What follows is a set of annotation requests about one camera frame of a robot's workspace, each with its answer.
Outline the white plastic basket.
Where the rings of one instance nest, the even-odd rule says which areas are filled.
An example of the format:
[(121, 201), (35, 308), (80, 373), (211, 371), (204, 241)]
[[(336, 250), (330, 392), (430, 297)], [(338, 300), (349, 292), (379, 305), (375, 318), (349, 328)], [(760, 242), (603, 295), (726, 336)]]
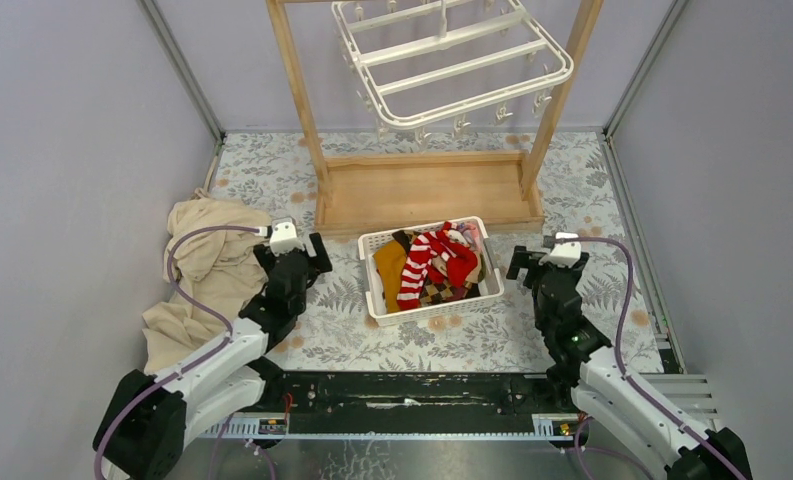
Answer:
[[(386, 312), (385, 301), (382, 296), (382, 284), (376, 270), (376, 263), (373, 259), (374, 253), (384, 244), (393, 240), (392, 234), (398, 230), (414, 230), (417, 232), (428, 232), (438, 230), (445, 224), (458, 229), (460, 223), (472, 222), (479, 226), (484, 236), (484, 251), (481, 253), (485, 262), (485, 277), (480, 282), (481, 296), (473, 299), (466, 299), (453, 303), (421, 307), (418, 309), (399, 311), (388, 314)], [(489, 235), (485, 229), (483, 221), (476, 217), (465, 217), (451, 221), (436, 222), (425, 225), (403, 227), (401, 229), (386, 230), (364, 234), (358, 239), (358, 249), (360, 260), (364, 262), (365, 268), (365, 296), (368, 312), (378, 325), (391, 326), (407, 323), (411, 321), (420, 322), (436, 316), (463, 315), (473, 308), (485, 306), (496, 300), (504, 293), (504, 281), (499, 268), (495, 264), (494, 255), (489, 244)]]

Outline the pink patterned sock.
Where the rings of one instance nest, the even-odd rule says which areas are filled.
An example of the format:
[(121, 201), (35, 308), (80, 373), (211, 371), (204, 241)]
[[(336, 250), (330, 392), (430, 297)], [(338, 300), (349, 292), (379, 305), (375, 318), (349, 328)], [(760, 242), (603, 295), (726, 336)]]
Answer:
[(484, 251), (484, 236), (478, 225), (472, 222), (463, 222), (459, 224), (458, 230), (478, 254)]

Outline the plain red sock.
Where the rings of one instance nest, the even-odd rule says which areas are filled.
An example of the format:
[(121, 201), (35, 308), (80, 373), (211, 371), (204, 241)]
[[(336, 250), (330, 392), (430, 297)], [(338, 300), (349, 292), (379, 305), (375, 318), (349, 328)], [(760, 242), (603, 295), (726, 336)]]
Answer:
[(461, 288), (476, 282), (479, 259), (460, 231), (446, 227), (426, 236), (431, 247), (428, 275), (433, 283)]

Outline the mustard yellow sock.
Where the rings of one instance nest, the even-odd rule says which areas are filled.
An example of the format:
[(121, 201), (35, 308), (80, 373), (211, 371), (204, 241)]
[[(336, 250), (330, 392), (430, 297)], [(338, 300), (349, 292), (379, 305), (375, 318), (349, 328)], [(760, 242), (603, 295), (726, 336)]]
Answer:
[(401, 274), (406, 258), (406, 251), (396, 240), (391, 240), (384, 244), (373, 255), (376, 270), (381, 280), (382, 296), (388, 314), (400, 311), (397, 295), (401, 289)]

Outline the wooden hanger stand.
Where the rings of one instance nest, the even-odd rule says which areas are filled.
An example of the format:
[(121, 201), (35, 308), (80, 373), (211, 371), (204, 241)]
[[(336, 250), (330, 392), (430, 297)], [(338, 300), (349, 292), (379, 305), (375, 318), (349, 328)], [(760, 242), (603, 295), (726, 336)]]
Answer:
[(328, 156), (321, 147), (286, 3), (267, 5), (298, 118), (319, 182), (316, 227), (328, 235), (371, 233), (411, 221), (475, 215), (503, 230), (544, 223), (537, 179), (602, 5), (583, 1), (562, 44), (577, 62), (573, 77), (552, 89), (529, 150)]

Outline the red white striped sock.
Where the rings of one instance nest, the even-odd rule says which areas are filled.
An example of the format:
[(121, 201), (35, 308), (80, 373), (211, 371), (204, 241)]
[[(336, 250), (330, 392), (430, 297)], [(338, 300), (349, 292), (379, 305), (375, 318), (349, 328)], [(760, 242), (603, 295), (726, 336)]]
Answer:
[(396, 296), (396, 303), (401, 311), (412, 310), (420, 306), (420, 294), (423, 291), (432, 259), (445, 252), (444, 239), (444, 232), (438, 230), (424, 232), (412, 241), (401, 272), (400, 288)]

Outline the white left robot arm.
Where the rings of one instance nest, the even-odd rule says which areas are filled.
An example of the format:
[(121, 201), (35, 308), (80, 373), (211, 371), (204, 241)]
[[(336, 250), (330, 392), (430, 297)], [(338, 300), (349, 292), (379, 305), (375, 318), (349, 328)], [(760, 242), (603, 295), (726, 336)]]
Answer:
[(293, 330), (307, 307), (307, 291), (332, 269), (320, 234), (302, 239), (291, 220), (251, 233), (267, 238), (254, 248), (267, 274), (264, 287), (229, 320), (183, 297), (225, 327), (184, 359), (154, 374), (133, 370), (118, 383), (94, 437), (93, 474), (113, 466), (129, 479), (163, 479), (187, 446), (236, 411), (268, 411), (281, 401), (279, 380), (253, 368)]

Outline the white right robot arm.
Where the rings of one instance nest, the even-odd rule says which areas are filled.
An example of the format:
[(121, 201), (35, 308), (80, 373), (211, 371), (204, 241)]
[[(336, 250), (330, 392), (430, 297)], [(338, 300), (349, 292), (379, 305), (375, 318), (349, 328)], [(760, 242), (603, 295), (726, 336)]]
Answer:
[(584, 315), (577, 285), (588, 262), (581, 238), (560, 236), (548, 252), (517, 246), (507, 277), (526, 273), (535, 326), (554, 361), (547, 402), (575, 407), (611, 432), (650, 479), (749, 479), (744, 442), (731, 429), (712, 429), (628, 367), (619, 340)]

